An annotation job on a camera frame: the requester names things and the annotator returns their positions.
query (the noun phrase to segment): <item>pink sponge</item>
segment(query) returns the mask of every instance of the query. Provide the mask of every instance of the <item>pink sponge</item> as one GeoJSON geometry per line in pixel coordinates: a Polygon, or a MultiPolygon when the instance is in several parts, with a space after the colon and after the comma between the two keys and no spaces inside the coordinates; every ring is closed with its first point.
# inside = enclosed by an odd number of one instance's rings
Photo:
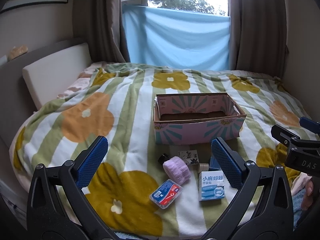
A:
{"type": "Polygon", "coordinates": [[[163,168],[169,178],[179,185],[182,185],[191,177],[188,166],[177,156],[165,161],[163,163],[163,168]]]}

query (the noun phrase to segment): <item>open cardboard box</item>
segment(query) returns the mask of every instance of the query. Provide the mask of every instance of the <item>open cardboard box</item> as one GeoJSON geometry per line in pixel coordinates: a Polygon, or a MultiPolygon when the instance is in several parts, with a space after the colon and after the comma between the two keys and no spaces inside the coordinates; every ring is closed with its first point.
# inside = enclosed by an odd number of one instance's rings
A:
{"type": "Polygon", "coordinates": [[[227,93],[156,95],[157,144],[197,144],[239,137],[246,114],[227,93]]]}

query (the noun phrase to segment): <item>bedsheet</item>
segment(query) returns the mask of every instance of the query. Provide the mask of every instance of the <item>bedsheet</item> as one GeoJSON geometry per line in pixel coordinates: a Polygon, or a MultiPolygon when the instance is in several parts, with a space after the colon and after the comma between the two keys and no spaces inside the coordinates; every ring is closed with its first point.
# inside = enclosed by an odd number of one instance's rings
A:
{"type": "MultiPolygon", "coordinates": [[[[247,117],[240,137],[227,141],[245,160],[259,166],[284,163],[286,147],[271,137],[271,127],[280,124],[302,139],[318,136],[299,125],[308,116],[300,102],[289,95],[280,80],[244,71],[172,70],[141,64],[100,63],[89,86],[67,97],[48,102],[18,131],[12,145],[12,165],[20,183],[29,189],[38,163],[46,167],[62,165],[104,135],[109,151],[82,191],[111,228],[153,237],[198,237],[222,214],[237,190],[225,180],[225,198],[198,201],[198,174],[183,184],[183,192],[162,210],[149,195],[167,176],[157,159],[163,153],[177,155],[179,150],[196,149],[210,156],[210,144],[156,145],[153,102],[156,94],[227,92],[247,117]]],[[[298,172],[285,168],[289,182],[298,172]]],[[[58,189],[67,212],[74,214],[58,189]]],[[[242,220],[249,220],[258,202],[258,188],[242,220]]]]}

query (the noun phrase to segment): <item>brown curtain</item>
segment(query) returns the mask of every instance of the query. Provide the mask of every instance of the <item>brown curtain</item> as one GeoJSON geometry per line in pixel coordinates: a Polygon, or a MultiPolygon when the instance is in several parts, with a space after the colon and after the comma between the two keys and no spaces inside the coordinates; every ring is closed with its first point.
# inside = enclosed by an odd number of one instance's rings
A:
{"type": "Polygon", "coordinates": [[[121,0],[73,0],[74,37],[84,38],[94,62],[129,62],[121,0]]]}
{"type": "Polygon", "coordinates": [[[230,69],[282,77],[286,56],[284,0],[229,0],[230,69]]]}

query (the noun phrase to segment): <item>light blue sheet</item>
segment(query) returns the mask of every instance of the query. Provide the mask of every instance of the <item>light blue sheet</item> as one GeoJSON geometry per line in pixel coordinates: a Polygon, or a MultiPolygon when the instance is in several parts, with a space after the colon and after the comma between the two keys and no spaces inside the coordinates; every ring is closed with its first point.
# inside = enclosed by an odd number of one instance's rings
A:
{"type": "Polygon", "coordinates": [[[229,69],[230,17],[124,5],[123,22],[133,63],[229,69]]]}

